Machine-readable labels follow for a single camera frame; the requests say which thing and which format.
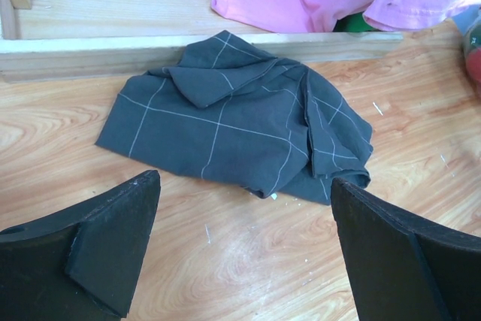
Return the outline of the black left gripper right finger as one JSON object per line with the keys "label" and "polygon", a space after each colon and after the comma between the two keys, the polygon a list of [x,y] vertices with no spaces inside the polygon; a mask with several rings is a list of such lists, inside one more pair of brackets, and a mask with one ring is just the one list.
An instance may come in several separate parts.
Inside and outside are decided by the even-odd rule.
{"label": "black left gripper right finger", "polygon": [[478,320],[480,239],[383,201],[341,178],[331,187],[360,320]]}

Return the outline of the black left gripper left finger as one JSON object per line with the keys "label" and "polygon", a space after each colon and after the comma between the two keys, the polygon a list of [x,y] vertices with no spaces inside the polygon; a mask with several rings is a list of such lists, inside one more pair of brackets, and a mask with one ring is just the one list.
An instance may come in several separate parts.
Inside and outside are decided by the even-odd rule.
{"label": "black left gripper left finger", "polygon": [[161,177],[113,189],[1,232],[3,320],[128,316],[156,217]]}

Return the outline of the clear zip top bag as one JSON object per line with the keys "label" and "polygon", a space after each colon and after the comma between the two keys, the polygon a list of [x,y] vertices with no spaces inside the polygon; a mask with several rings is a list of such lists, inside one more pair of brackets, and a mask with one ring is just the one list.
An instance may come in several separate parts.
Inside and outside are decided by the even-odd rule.
{"label": "clear zip top bag", "polygon": [[[462,36],[461,47],[465,66],[466,55],[472,49],[480,47],[480,6],[471,6],[466,11],[454,16],[452,19]],[[477,83],[471,79],[470,81],[475,86],[477,95],[480,95],[480,83]]]}

